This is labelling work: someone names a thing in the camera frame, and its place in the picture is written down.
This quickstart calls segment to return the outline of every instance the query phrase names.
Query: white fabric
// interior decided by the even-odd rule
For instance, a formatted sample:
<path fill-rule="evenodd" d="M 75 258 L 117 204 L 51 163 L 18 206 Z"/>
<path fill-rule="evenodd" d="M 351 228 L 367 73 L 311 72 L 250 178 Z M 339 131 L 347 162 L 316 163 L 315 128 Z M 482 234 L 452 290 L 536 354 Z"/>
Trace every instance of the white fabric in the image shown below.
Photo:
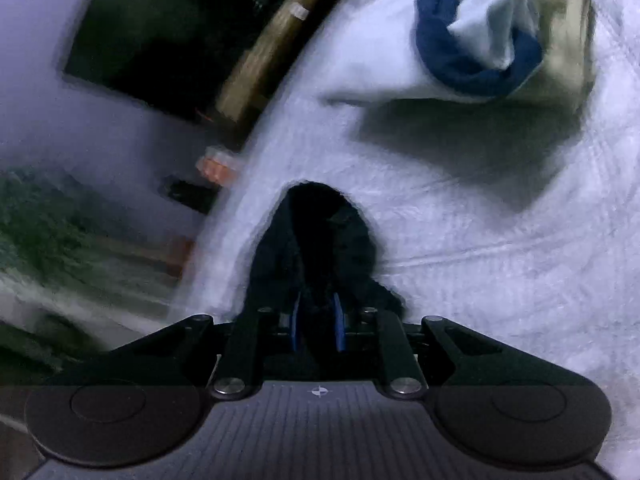
<path fill-rule="evenodd" d="M 321 97 L 345 102 L 485 100 L 459 94 L 429 74 L 416 47 L 415 1 L 342 0 L 345 19 L 329 46 Z M 531 0 L 460 0 L 449 31 L 487 68 L 506 68 L 513 61 L 514 25 L 535 36 L 538 16 Z"/>
<path fill-rule="evenodd" d="M 446 102 L 317 99 L 327 20 L 216 202 L 176 317 L 242 306 L 255 240 L 283 187 L 347 193 L 380 244 L 376 278 L 412 320 L 441 314 L 599 384 L 613 424 L 597 462 L 640 472 L 639 0 L 593 0 L 598 78 L 579 117 Z"/>
<path fill-rule="evenodd" d="M 449 32 L 487 68 L 505 70 L 513 62 L 512 27 L 535 37 L 538 11 L 533 0 L 460 0 Z"/>
<path fill-rule="evenodd" d="M 342 6 L 342 27 L 324 60 L 323 97 L 477 101 L 456 94 L 425 70 L 415 46 L 415 0 L 342 0 Z"/>

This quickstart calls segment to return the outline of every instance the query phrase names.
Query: dark blue fabric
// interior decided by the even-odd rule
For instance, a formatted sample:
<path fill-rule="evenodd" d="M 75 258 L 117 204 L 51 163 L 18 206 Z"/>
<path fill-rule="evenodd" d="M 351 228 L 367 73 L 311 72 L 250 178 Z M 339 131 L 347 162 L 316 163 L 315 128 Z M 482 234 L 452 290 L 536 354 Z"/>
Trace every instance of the dark blue fabric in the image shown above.
<path fill-rule="evenodd" d="M 291 321 L 289 322 L 291 330 L 291 345 L 293 351 L 298 351 L 298 309 L 300 307 L 300 294 L 296 298 L 296 303 L 293 305 L 293 312 L 291 313 Z"/>
<path fill-rule="evenodd" d="M 344 352 L 344 312 L 340 304 L 340 297 L 334 292 L 334 308 L 335 308 L 335 347 L 338 352 Z"/>
<path fill-rule="evenodd" d="M 451 89 L 478 97 L 513 92 L 542 62 L 537 39 L 514 28 L 514 60 L 506 70 L 489 69 L 473 59 L 447 30 L 456 18 L 458 0 L 417 0 L 415 43 L 429 72 Z"/>

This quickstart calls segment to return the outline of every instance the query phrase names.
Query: small logo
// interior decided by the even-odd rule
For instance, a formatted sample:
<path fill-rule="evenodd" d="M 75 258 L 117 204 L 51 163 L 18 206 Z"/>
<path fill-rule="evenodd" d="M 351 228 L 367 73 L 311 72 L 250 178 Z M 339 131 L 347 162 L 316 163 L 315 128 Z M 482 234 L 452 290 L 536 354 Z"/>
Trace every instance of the small logo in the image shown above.
<path fill-rule="evenodd" d="M 329 391 L 330 390 L 327 390 L 324 386 L 320 386 L 318 384 L 318 386 L 316 386 L 313 390 L 311 390 L 311 393 L 314 394 L 316 397 L 322 397 L 328 394 Z"/>

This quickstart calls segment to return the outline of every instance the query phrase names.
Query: black cloth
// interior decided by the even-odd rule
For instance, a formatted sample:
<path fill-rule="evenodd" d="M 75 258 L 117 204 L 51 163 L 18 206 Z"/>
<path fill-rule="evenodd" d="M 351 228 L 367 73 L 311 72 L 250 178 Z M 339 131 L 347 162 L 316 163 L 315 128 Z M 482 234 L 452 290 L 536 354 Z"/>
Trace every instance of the black cloth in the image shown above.
<path fill-rule="evenodd" d="M 372 279 L 375 263 L 375 241 L 349 200 L 325 184 L 296 184 L 256 247 L 244 309 L 291 314 L 300 298 L 302 353 L 328 366 L 337 353 L 334 294 L 355 322 L 365 306 L 404 313 L 400 298 Z"/>

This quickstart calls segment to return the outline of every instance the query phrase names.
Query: white bedsheet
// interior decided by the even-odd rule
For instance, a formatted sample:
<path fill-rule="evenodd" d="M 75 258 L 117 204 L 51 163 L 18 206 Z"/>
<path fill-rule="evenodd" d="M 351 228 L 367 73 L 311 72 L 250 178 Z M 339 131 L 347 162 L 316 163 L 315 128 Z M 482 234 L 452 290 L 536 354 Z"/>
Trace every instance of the white bedsheet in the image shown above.
<path fill-rule="evenodd" d="M 503 105 L 326 105 L 323 45 L 263 115 L 176 299 L 241 308 L 254 240 L 281 190 L 317 180 L 370 221 L 377 278 L 411 319 L 441 314 L 584 374 L 614 421 L 598 462 L 640 476 L 640 0 L 593 0 L 596 83 L 581 116 Z"/>

